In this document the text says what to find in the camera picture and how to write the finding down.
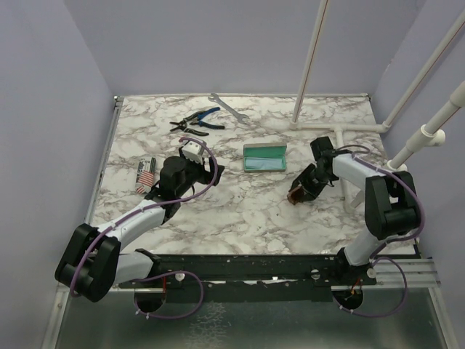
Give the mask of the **blue handled pliers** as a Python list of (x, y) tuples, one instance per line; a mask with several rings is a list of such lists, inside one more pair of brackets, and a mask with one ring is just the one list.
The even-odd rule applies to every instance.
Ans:
[(204, 111), (198, 111), (198, 112), (195, 112), (195, 113), (191, 114), (190, 116), (184, 117), (179, 122), (171, 121), (170, 124), (174, 125), (173, 128), (175, 128), (175, 126), (177, 126), (179, 124), (186, 124), (188, 127), (197, 125), (197, 126), (204, 127), (204, 128), (207, 128), (207, 129), (212, 129), (212, 130), (223, 130), (223, 129), (225, 129), (224, 125), (209, 124), (209, 123), (204, 121), (204, 119), (208, 115), (210, 115), (212, 113), (215, 113), (215, 112), (217, 112), (219, 110), (220, 110), (220, 107), (215, 107), (215, 108), (210, 108), (210, 109), (204, 110)]

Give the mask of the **white PVC pipe frame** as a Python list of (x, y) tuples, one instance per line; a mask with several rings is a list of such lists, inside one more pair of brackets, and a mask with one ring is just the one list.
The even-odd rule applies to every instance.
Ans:
[(299, 113), (328, 4), (328, 1), (320, 3), (290, 128), (386, 133), (395, 119), (426, 86), (428, 79), (439, 68), (439, 64), (452, 49), (455, 41), (464, 33), (464, 2), (426, 1), (424, 3), (373, 95), (375, 105), (380, 107), (380, 124), (302, 124), (298, 122)]

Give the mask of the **grey rectangular block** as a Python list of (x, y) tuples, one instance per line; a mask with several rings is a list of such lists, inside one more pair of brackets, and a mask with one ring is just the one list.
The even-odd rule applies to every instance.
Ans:
[[(243, 169), (244, 172), (284, 172), (286, 170), (286, 143), (251, 143), (243, 146)], [(277, 158), (283, 162), (282, 169), (274, 170), (256, 170), (247, 169), (245, 166), (246, 158)]]

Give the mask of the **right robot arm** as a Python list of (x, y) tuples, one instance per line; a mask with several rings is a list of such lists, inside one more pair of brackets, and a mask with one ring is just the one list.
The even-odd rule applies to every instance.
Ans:
[(342, 248), (333, 274), (341, 284), (351, 284), (360, 268), (370, 265), (387, 244), (417, 237), (424, 228), (424, 208), (409, 172), (391, 172), (357, 157), (348, 146), (335, 148), (329, 137), (310, 143), (315, 160), (292, 182), (288, 201), (314, 201), (327, 186), (346, 180), (358, 187), (364, 199), (365, 229)]

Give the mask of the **silver open-end wrench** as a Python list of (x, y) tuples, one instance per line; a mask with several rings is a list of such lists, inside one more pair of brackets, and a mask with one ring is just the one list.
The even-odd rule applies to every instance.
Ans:
[(209, 96), (208, 96), (208, 99), (211, 101), (211, 102), (214, 102), (216, 104), (218, 104), (219, 106), (223, 107), (226, 111), (228, 111), (229, 113), (231, 113), (238, 121), (238, 123), (240, 124), (247, 124), (247, 119), (249, 119), (249, 116), (247, 116), (246, 114), (244, 113), (239, 113), (238, 111), (236, 111), (236, 109), (230, 107), (227, 103), (225, 103), (220, 97), (218, 94), (216, 93), (211, 93)]

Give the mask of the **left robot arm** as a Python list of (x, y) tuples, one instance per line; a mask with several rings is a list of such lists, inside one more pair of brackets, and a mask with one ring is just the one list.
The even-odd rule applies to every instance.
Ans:
[(146, 287), (156, 285), (161, 270), (155, 265), (155, 256), (144, 251), (124, 254), (123, 249), (168, 222), (194, 184), (217, 185), (224, 170), (213, 159), (196, 163), (182, 156), (167, 158), (158, 182), (135, 208), (97, 227), (83, 223), (74, 230), (55, 279), (92, 302), (100, 301), (113, 285), (132, 279)]

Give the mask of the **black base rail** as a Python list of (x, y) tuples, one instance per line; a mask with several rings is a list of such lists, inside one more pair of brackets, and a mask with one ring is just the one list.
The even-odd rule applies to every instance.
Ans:
[(150, 275), (162, 279), (119, 287), (143, 301), (329, 302), (333, 289), (376, 284), (371, 265), (346, 266), (334, 254), (160, 254)]

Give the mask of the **black handled cutters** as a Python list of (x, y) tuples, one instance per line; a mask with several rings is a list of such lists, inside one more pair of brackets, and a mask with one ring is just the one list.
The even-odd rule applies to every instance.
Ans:
[(171, 132), (175, 132), (175, 131), (181, 131), (181, 132), (199, 136), (199, 137), (206, 137), (209, 135), (208, 132), (202, 132), (196, 129), (189, 128), (186, 124), (179, 124), (175, 126), (175, 128), (171, 129)]

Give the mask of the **aluminium extrusion rail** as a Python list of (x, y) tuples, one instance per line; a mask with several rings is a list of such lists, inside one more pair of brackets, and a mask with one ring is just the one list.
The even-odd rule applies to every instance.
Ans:
[[(94, 217), (102, 180), (105, 175), (105, 168), (108, 162), (108, 157), (110, 155), (110, 149), (113, 144), (113, 139), (116, 133), (119, 116), (121, 114), (121, 109), (124, 104), (123, 96), (115, 96), (114, 100), (115, 103), (110, 123), (110, 129), (108, 132), (107, 139), (105, 141), (105, 147), (102, 152), (102, 157), (100, 159), (97, 178), (94, 182), (94, 187), (92, 189), (92, 196), (90, 198), (89, 206), (84, 218), (85, 223), (90, 223)], [(63, 286), (61, 283), (57, 283), (55, 291), (56, 293), (54, 297), (52, 311), (49, 317), (49, 322), (47, 324), (41, 348), (55, 348), (60, 333), (61, 323), (65, 314), (65, 308), (68, 302), (69, 288), (67, 286)]]

